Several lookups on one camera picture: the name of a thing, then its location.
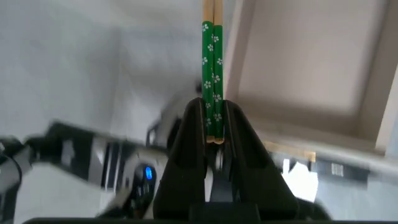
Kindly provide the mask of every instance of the blue light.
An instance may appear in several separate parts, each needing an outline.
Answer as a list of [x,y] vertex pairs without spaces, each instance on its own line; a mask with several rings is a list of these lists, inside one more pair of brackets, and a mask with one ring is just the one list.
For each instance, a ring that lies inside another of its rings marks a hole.
[[145,168],[145,173],[147,175],[147,179],[151,180],[152,179],[152,170],[150,169],[150,167]]

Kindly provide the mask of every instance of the wooden edge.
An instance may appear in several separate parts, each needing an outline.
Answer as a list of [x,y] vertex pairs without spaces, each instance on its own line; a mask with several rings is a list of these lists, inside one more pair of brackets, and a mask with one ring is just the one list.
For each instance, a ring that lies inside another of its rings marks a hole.
[[212,143],[215,141],[215,137],[214,136],[206,136],[206,142],[207,143]]
[[248,44],[254,6],[257,0],[236,1],[232,18],[229,41],[224,57],[224,98],[235,100],[238,96],[239,84],[246,48]]
[[316,152],[308,151],[305,149],[299,149],[297,147],[286,146],[283,144],[274,143],[271,141],[263,141],[264,147],[267,151],[287,154],[293,157],[299,157],[307,159],[311,162],[315,162],[317,158]]
[[204,22],[204,21],[213,22],[213,19],[214,19],[213,7],[214,7],[214,0],[203,0],[202,22]]
[[215,0],[214,25],[223,25],[223,0]]
[[270,141],[274,144],[293,147],[295,150],[314,152],[317,159],[321,157],[323,159],[340,161],[342,163],[369,169],[376,174],[387,174],[398,177],[398,161],[379,154],[363,152],[309,139],[292,138],[282,132],[268,132],[256,128],[255,130],[263,142]]

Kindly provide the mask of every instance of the chopstick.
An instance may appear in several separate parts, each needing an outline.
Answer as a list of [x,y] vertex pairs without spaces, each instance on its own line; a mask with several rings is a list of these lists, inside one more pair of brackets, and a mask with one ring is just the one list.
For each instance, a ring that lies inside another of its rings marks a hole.
[[206,108],[206,141],[215,140],[214,80],[211,77],[214,66],[213,19],[214,0],[203,0],[202,20],[202,98]]
[[214,10],[214,101],[215,101],[215,143],[224,142],[223,122],[223,0],[215,0]]

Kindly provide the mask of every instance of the white surface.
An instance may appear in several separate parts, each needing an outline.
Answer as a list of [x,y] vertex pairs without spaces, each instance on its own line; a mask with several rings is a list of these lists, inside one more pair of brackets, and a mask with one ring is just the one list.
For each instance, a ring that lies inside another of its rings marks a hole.
[[239,103],[265,118],[353,134],[385,4],[256,1]]
[[[62,119],[143,140],[170,97],[201,77],[200,24],[197,0],[0,0],[0,135],[23,140]],[[16,223],[99,211],[98,191],[58,171],[25,178]]]
[[49,0],[0,1],[0,135],[53,119],[108,132],[120,32]]
[[24,176],[14,223],[37,217],[94,217],[113,195],[62,170],[38,164]]

